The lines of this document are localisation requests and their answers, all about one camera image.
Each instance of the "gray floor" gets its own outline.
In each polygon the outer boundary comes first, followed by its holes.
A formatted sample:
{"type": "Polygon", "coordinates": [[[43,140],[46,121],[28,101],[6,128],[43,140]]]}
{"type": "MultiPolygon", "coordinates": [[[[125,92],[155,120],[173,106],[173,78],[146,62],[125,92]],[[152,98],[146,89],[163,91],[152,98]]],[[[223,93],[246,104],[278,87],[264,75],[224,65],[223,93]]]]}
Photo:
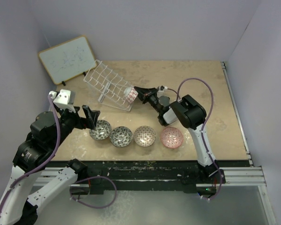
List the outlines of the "gray floor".
{"type": "MultiPolygon", "coordinates": [[[[113,192],[87,196],[89,204],[102,205],[113,192]]],[[[256,187],[224,187],[206,202],[196,194],[182,192],[120,191],[112,206],[90,209],[60,193],[40,215],[36,225],[267,225],[256,187]]]]}

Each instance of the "table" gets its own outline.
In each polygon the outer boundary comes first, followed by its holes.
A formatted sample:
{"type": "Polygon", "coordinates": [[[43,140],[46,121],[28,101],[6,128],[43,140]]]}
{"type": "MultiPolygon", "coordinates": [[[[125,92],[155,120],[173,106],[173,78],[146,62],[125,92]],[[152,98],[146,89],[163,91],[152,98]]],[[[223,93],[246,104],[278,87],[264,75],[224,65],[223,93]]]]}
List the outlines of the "table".
{"type": "MultiPolygon", "coordinates": [[[[207,134],[213,153],[218,160],[247,160],[241,130],[230,98],[227,82],[219,61],[104,61],[105,65],[119,73],[135,86],[153,88],[167,86],[177,89],[182,80],[197,77],[206,81],[214,92],[214,110],[207,123],[207,134]]],[[[134,141],[127,147],[117,148],[109,139],[95,141],[88,130],[74,129],[61,144],[55,158],[57,161],[79,160],[196,160],[196,151],[188,131],[179,123],[170,126],[181,130],[183,144],[177,149],[165,148],[159,135],[162,127],[157,112],[147,103],[135,100],[130,112],[98,103],[97,96],[83,81],[83,75],[58,85],[57,90],[76,92],[75,106],[88,105],[100,110],[99,119],[107,120],[112,128],[126,126],[132,132],[139,126],[151,126],[156,131],[156,142],[149,147],[140,147],[134,141]]],[[[181,88],[180,96],[191,95],[209,112],[211,97],[209,90],[199,81],[187,81],[181,88]]],[[[176,95],[166,91],[173,101],[176,95]]]]}

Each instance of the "bowl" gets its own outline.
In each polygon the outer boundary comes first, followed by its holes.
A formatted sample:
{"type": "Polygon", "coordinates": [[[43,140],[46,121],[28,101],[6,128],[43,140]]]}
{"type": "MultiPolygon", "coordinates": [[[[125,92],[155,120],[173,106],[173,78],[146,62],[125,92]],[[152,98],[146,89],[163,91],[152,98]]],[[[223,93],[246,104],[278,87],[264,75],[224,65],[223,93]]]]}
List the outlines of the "bowl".
{"type": "Polygon", "coordinates": [[[155,142],[156,133],[151,127],[141,126],[135,130],[133,138],[139,146],[148,147],[155,142]]]}
{"type": "Polygon", "coordinates": [[[163,145],[170,149],[178,148],[183,143],[183,135],[175,127],[167,127],[160,134],[163,145]]]}
{"type": "Polygon", "coordinates": [[[128,87],[124,91],[125,100],[132,104],[132,102],[136,99],[138,92],[134,89],[134,87],[128,87]]]}
{"type": "Polygon", "coordinates": [[[95,129],[89,130],[89,135],[94,140],[103,140],[111,134],[111,125],[106,120],[98,120],[95,129]]]}
{"type": "Polygon", "coordinates": [[[132,141],[132,132],[127,127],[116,127],[110,135],[111,143],[119,148],[129,145],[132,141]]]}

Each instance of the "whiteboard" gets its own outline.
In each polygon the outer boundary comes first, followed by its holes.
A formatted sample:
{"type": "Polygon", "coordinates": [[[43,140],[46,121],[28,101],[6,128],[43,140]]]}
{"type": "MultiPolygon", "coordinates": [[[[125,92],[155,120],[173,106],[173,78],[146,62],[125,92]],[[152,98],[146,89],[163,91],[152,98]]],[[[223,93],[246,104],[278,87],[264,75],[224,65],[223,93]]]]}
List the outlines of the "whiteboard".
{"type": "Polygon", "coordinates": [[[94,55],[85,36],[41,51],[38,56],[55,84],[96,67],[94,55]]]}

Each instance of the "white wall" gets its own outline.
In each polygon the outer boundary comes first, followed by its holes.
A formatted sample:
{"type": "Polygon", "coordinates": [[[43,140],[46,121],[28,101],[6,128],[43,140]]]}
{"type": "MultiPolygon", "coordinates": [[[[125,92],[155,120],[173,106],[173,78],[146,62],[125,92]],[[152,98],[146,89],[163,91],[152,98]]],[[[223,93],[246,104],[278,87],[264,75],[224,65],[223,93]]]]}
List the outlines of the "white wall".
{"type": "Polygon", "coordinates": [[[281,225],[281,0],[264,0],[228,60],[255,166],[262,165],[281,225]]]}
{"type": "Polygon", "coordinates": [[[51,45],[101,60],[227,60],[261,0],[29,0],[51,45]]]}
{"type": "Polygon", "coordinates": [[[37,53],[48,44],[26,0],[0,0],[0,198],[30,124],[53,88],[37,53]]]}

